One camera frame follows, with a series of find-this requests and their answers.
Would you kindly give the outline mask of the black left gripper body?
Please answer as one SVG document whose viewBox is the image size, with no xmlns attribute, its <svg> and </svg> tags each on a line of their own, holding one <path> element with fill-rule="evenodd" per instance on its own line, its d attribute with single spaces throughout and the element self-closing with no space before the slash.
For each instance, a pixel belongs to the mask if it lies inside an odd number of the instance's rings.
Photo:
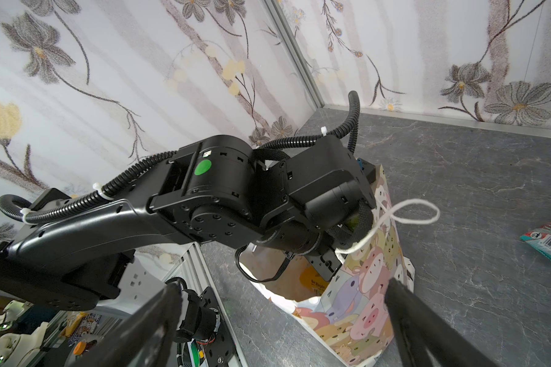
<svg viewBox="0 0 551 367">
<path fill-rule="evenodd" d="M 298 254 L 306 258 L 325 281 L 331 281 L 342 265 L 335 254 L 336 245 L 338 241 L 333 238 L 308 239 L 298 248 Z"/>
</svg>

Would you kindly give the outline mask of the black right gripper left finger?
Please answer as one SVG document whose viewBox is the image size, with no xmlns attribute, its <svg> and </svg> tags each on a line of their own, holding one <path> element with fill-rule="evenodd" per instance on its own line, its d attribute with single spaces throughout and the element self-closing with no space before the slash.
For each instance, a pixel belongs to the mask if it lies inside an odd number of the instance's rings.
<svg viewBox="0 0 551 367">
<path fill-rule="evenodd" d="M 85 367 L 176 366 L 174 337 L 182 316 L 182 287 L 171 283 L 157 293 L 113 336 L 107 336 L 74 363 Z"/>
</svg>

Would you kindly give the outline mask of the white cartoon paper gift bag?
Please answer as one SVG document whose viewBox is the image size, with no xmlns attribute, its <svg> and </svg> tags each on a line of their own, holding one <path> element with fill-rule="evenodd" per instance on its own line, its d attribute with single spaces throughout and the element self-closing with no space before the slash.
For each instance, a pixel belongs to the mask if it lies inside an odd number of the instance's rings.
<svg viewBox="0 0 551 367">
<path fill-rule="evenodd" d="M 414 289 L 415 268 L 403 254 L 395 220 L 383 222 L 344 259 L 321 296 L 300 284 L 307 267 L 312 266 L 305 258 L 296 257 L 277 281 L 255 287 L 345 366 L 375 365 L 394 338 L 384 303 L 390 279 Z"/>
</svg>

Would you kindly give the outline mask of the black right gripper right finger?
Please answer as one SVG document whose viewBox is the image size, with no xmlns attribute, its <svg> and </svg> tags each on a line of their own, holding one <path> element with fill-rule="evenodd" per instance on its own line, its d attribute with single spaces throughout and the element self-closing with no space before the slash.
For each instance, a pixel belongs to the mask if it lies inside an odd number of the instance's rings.
<svg viewBox="0 0 551 367">
<path fill-rule="evenodd" d="M 395 278 L 384 301 L 404 366 L 496 365 Z"/>
</svg>

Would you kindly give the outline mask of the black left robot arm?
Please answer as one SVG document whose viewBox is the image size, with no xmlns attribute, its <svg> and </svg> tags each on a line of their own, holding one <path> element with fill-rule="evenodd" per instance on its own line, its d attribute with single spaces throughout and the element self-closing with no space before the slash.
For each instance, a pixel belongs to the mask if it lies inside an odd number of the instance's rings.
<svg viewBox="0 0 551 367">
<path fill-rule="evenodd" d="M 304 257 L 325 280 L 370 229 L 377 169 L 335 136 L 295 156 L 217 135 L 153 155 L 84 197 L 0 197 L 23 222 L 0 244 L 0 291 L 56 310 L 117 298 L 138 248 L 255 245 Z"/>
</svg>

